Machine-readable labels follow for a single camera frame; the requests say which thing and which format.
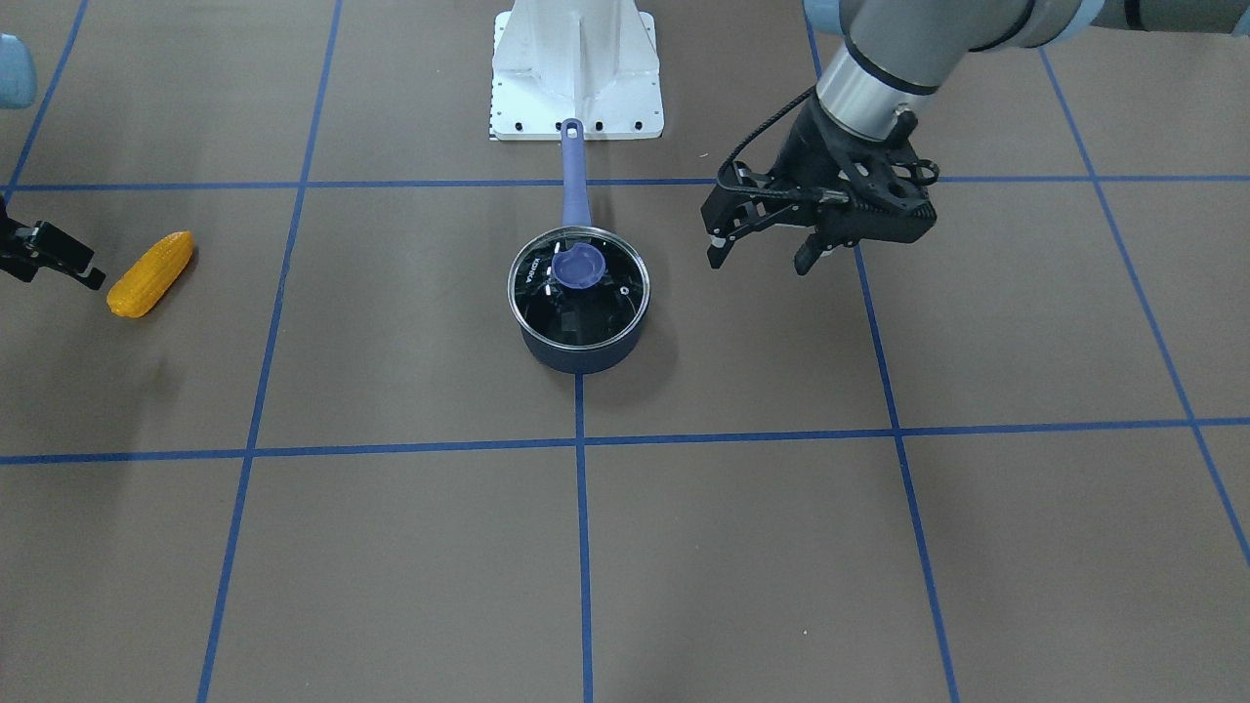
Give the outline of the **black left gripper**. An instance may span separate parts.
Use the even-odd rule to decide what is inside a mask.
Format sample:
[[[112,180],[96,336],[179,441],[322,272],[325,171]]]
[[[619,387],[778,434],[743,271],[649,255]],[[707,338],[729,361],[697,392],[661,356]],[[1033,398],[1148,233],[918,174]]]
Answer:
[[[742,159],[745,148],[789,114],[789,133],[765,173]],[[701,206],[711,269],[728,261],[738,240],[769,226],[808,226],[792,268],[805,276],[822,256],[858,241],[915,243],[938,223],[929,195],[940,176],[909,139],[919,125],[912,108],[892,110],[882,143],[848,133],[801,93],[748,133],[716,170]]]

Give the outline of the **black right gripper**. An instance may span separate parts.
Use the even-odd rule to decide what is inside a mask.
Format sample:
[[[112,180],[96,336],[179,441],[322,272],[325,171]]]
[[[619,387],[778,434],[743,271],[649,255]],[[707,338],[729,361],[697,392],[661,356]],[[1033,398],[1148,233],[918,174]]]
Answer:
[[[28,249],[22,236],[18,236],[22,223],[8,214],[6,200],[1,200],[1,269],[21,283],[31,283],[40,269],[61,271],[74,276],[89,290],[99,291],[106,280],[105,271],[94,266],[94,250],[68,235],[52,223],[34,226],[34,250]]]

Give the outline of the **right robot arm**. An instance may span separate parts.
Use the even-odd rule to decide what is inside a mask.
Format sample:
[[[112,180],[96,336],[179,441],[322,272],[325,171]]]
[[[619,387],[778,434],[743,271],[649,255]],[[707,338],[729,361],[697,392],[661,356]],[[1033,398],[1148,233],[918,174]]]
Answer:
[[[4,110],[31,108],[36,98],[38,73],[22,40],[1,36],[1,106]],[[52,223],[38,220],[31,226],[14,219],[8,196],[1,196],[1,270],[21,283],[31,283],[38,271],[49,269],[71,276],[90,290],[102,289],[105,271],[94,266],[95,253],[76,236]]]

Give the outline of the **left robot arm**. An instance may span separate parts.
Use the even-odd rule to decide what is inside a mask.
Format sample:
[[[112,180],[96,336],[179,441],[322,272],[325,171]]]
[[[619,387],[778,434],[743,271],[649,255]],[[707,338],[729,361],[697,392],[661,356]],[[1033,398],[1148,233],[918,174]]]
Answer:
[[[968,55],[1039,49],[1085,28],[1248,34],[1245,1],[808,1],[804,10],[841,48],[770,118],[795,121],[768,173],[754,173],[738,148],[718,169],[700,210],[714,269],[770,226],[808,231],[792,259],[800,275],[839,248],[925,235],[938,221],[929,188],[940,168],[910,139]]]

